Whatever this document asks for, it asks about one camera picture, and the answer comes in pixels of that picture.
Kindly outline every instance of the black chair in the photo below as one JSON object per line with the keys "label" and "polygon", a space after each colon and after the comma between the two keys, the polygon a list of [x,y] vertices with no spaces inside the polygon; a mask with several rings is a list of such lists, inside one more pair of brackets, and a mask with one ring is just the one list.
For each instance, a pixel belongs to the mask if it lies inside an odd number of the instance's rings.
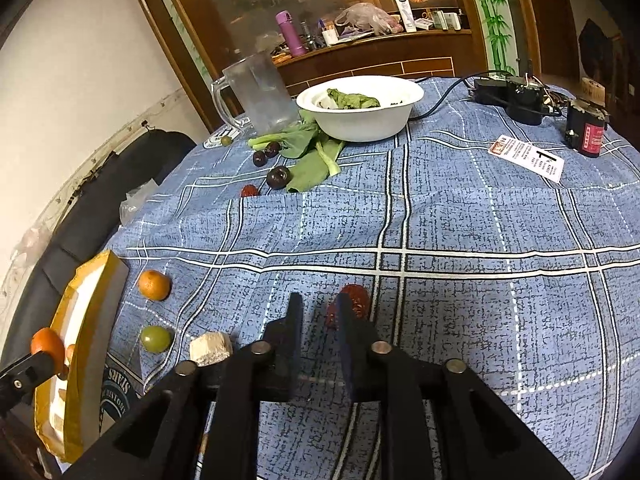
{"label": "black chair", "polygon": [[151,130],[111,155],[53,233],[34,266],[7,334],[0,369],[29,352],[31,337],[49,326],[76,267],[93,258],[117,231],[120,202],[150,179],[160,184],[195,143],[185,134]]}

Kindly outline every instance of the plastic bag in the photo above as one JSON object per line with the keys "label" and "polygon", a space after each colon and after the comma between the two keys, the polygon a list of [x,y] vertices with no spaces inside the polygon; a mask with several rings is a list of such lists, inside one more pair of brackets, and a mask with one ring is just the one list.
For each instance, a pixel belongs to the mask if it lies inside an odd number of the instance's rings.
{"label": "plastic bag", "polygon": [[370,3],[352,5],[338,15],[335,24],[340,26],[351,24],[362,31],[373,29],[378,36],[404,30],[393,16]]}
{"label": "plastic bag", "polygon": [[158,189],[156,181],[151,179],[136,189],[132,189],[127,193],[127,199],[120,202],[120,223],[127,225],[133,220],[133,217],[153,193]]}
{"label": "plastic bag", "polygon": [[27,229],[22,239],[14,247],[12,262],[20,267],[31,267],[37,262],[51,240],[51,231],[43,223],[37,223]]}

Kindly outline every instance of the glass pitcher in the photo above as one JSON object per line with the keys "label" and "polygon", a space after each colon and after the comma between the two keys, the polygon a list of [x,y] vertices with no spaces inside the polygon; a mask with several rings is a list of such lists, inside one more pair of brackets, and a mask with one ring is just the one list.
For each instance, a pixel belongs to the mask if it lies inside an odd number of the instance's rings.
{"label": "glass pitcher", "polygon": [[[211,93],[218,114],[232,128],[250,135],[264,135],[279,132],[299,120],[298,106],[267,52],[246,57],[222,73],[224,75],[212,83]],[[231,115],[220,95],[227,86],[236,94],[250,123],[241,124]]]}

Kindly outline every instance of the green grape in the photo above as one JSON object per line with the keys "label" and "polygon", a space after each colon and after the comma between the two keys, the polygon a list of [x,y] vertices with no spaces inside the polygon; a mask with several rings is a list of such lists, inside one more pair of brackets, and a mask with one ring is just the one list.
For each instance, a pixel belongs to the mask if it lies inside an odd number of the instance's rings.
{"label": "green grape", "polygon": [[161,354],[171,344],[171,333],[162,326],[147,326],[142,329],[140,341],[147,352]]}

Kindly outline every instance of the small orange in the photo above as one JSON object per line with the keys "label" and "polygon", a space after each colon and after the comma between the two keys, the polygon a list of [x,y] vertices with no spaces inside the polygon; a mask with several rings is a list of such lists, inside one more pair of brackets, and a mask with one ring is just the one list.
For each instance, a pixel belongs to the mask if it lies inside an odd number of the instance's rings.
{"label": "small orange", "polygon": [[65,344],[50,328],[41,328],[31,339],[31,355],[40,351],[52,357],[55,373],[59,374],[65,365]]}
{"label": "small orange", "polygon": [[66,347],[66,360],[71,362],[71,359],[74,358],[74,352],[76,351],[76,345],[71,344]]}
{"label": "small orange", "polygon": [[157,270],[145,270],[140,274],[138,289],[145,298],[162,301],[169,295],[171,279]]}

